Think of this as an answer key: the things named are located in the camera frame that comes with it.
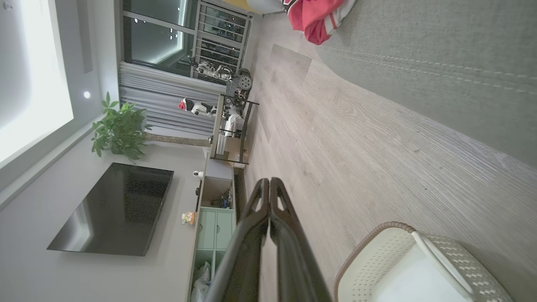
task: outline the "gear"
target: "gear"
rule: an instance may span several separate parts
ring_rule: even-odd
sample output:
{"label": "gear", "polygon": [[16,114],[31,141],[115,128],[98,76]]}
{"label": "gear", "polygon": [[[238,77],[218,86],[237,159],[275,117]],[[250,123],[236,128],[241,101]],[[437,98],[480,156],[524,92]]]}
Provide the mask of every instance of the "gear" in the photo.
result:
{"label": "gear", "polygon": [[243,90],[252,89],[252,78],[248,75],[242,75],[238,79],[238,86]]}

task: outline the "cardboard box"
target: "cardboard box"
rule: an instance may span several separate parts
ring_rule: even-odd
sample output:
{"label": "cardboard box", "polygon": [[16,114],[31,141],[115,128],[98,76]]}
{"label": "cardboard box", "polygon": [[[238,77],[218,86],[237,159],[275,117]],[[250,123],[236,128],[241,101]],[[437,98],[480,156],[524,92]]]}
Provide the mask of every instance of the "cardboard box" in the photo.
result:
{"label": "cardboard box", "polygon": [[[241,157],[241,140],[238,138],[226,138],[226,147],[224,149],[224,158],[228,159],[229,161],[239,161]],[[248,159],[250,157],[250,154],[245,149],[242,161],[248,162]],[[229,162],[229,164],[234,168],[246,168],[246,164],[236,163],[236,162]]]}

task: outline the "curtain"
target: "curtain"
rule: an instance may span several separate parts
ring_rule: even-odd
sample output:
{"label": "curtain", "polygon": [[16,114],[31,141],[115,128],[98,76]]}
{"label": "curtain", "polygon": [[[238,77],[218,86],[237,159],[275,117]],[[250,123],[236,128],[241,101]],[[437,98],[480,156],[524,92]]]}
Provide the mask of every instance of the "curtain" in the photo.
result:
{"label": "curtain", "polygon": [[215,105],[226,87],[165,71],[119,64],[120,100],[147,109],[147,123],[189,133],[212,135],[214,119],[196,116],[178,108],[183,98]]}

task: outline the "drawer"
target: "drawer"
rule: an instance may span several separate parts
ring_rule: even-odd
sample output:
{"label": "drawer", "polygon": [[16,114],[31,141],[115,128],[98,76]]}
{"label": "drawer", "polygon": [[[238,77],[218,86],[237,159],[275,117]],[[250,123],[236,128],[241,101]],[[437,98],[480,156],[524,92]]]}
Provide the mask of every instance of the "drawer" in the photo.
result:
{"label": "drawer", "polygon": [[198,226],[198,248],[213,249],[214,234],[216,229],[216,213],[200,212],[200,222]]}
{"label": "drawer", "polygon": [[227,249],[233,233],[231,213],[218,213],[216,216],[216,249]]}

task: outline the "humanoid robot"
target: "humanoid robot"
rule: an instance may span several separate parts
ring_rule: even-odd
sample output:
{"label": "humanoid robot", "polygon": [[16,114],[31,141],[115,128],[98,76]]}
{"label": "humanoid robot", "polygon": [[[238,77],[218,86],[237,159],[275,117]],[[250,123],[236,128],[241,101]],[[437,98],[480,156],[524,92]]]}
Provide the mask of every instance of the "humanoid robot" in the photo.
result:
{"label": "humanoid robot", "polygon": [[214,64],[208,61],[201,61],[199,64],[191,61],[191,64],[198,73],[217,78],[219,80],[231,81],[231,78],[233,77],[233,71],[225,65],[218,65],[218,67],[215,67]]}
{"label": "humanoid robot", "polygon": [[216,118],[216,106],[207,105],[202,102],[194,102],[189,98],[184,98],[181,103],[179,103],[179,108],[185,111],[190,111],[197,116]]}

